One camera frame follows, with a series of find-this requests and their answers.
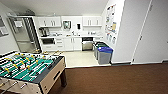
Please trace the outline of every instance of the blue recycling bin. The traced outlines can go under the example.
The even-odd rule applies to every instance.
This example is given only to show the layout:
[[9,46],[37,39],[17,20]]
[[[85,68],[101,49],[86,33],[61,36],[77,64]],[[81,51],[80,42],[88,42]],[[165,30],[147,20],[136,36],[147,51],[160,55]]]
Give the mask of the blue recycling bin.
[[99,47],[98,48],[98,63],[109,64],[112,57],[113,49],[110,47]]

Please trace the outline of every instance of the cabinet door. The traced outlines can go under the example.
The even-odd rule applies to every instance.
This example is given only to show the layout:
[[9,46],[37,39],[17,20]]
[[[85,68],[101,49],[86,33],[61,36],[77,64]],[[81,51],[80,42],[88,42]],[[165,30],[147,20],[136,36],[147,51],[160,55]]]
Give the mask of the cabinet door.
[[161,63],[168,59],[167,5],[167,0],[152,1],[132,64]]
[[90,26],[97,26],[97,25],[98,25],[97,17],[90,17]]
[[73,38],[74,50],[82,51],[82,38]]
[[97,25],[102,26],[102,17],[97,17]]
[[64,39],[64,48],[65,48],[65,51],[73,51],[72,38]]
[[89,17],[83,17],[83,26],[89,26],[89,25],[90,25]]
[[42,51],[57,51],[56,45],[42,45],[41,46]]
[[40,27],[46,27],[45,17],[38,17]]
[[61,18],[60,17],[52,17],[53,26],[61,27]]
[[46,22],[46,27],[53,27],[54,25],[52,17],[46,17],[45,22]]

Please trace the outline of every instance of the ceiling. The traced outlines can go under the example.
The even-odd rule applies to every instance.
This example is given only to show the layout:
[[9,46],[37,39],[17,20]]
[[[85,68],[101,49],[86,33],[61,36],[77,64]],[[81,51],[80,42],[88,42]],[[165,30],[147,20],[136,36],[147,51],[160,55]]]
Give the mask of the ceiling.
[[108,0],[0,0],[14,12],[27,9],[36,15],[91,16],[101,15]]

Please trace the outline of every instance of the microwave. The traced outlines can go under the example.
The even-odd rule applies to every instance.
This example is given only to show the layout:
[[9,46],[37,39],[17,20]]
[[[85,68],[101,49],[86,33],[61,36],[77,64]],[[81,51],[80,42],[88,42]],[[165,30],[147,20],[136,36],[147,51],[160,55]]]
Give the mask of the microwave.
[[44,38],[41,41],[43,44],[55,44],[54,38]]

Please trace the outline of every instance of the lower cabinet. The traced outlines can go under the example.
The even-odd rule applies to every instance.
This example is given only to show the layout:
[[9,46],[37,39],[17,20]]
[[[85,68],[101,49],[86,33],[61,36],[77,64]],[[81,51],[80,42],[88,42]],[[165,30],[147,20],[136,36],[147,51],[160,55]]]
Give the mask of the lower cabinet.
[[55,38],[55,45],[57,47],[57,51],[65,51],[63,38]]
[[43,44],[42,51],[82,51],[82,38],[54,38],[53,44]]
[[55,44],[51,44],[51,45],[42,45],[41,46],[42,51],[57,51],[57,47]]
[[65,38],[64,48],[65,48],[65,51],[81,51],[82,38]]

